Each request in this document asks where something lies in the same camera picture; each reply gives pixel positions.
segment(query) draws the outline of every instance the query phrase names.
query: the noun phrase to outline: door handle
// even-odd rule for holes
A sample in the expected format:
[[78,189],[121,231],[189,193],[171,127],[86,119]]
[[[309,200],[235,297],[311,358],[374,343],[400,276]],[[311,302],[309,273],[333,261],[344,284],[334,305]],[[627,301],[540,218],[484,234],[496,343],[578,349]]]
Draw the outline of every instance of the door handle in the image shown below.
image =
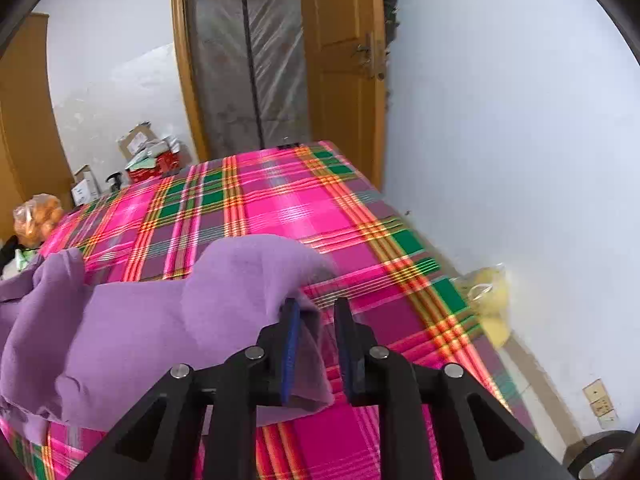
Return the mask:
[[365,35],[365,41],[359,43],[352,56],[364,54],[359,66],[367,69],[369,78],[377,77],[382,81],[386,77],[386,52],[385,44],[382,40],[376,40],[373,32]]

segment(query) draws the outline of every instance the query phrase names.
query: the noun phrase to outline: pink plaid fabric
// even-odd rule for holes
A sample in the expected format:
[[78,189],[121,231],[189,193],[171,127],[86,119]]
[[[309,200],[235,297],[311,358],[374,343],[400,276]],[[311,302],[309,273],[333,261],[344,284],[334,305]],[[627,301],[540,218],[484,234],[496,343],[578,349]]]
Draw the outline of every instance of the pink plaid fabric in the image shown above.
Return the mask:
[[[81,248],[89,283],[170,280],[188,275],[212,240],[257,233],[300,240],[340,270],[337,278],[305,289],[322,310],[322,352],[335,404],[258,428],[261,478],[380,477],[378,410],[352,408],[342,392],[332,327],[337,296],[350,299],[354,316],[372,327],[380,344],[425,366],[459,362],[532,428],[513,382],[437,262],[329,143],[230,156],[131,186],[69,215],[41,252]],[[424,415],[439,474],[426,408]],[[44,480],[66,478],[102,437],[52,424],[49,445],[40,447],[0,426],[34,478]]]

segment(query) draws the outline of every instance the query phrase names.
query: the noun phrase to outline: red box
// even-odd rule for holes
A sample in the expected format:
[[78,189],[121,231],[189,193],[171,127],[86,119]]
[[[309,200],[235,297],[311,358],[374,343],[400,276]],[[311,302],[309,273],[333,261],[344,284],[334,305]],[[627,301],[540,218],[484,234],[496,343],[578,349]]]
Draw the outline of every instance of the red box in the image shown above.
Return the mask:
[[127,170],[129,178],[133,183],[142,182],[153,176],[161,176],[163,173],[180,168],[180,160],[178,155],[172,152],[160,153],[156,157],[156,166],[154,168],[141,168],[140,170]]

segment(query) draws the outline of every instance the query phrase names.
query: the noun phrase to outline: mosquito net curtain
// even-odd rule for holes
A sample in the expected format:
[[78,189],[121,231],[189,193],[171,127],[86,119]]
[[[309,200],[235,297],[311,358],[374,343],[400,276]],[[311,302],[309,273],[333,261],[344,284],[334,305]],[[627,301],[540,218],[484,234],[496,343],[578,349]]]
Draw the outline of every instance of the mosquito net curtain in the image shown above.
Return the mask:
[[300,0],[187,0],[198,102],[215,157],[310,139]]

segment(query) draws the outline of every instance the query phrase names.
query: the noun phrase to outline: cardboard box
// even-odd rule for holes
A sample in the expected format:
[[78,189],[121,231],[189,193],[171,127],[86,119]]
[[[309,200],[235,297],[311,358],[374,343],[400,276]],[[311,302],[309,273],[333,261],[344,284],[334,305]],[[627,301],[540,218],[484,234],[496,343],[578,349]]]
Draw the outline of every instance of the cardboard box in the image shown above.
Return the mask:
[[100,189],[100,186],[98,185],[98,180],[96,179],[94,172],[88,164],[85,164],[82,168],[74,173],[74,180],[76,181],[76,184],[79,184],[83,180],[86,180],[93,199],[100,197],[102,191]]
[[74,198],[74,204],[76,205],[88,204],[94,200],[91,189],[89,188],[89,183],[86,179],[81,180],[73,187],[71,195]]
[[127,135],[118,140],[118,147],[129,162],[148,140],[155,140],[156,134],[151,130],[151,123],[142,123],[133,128]]

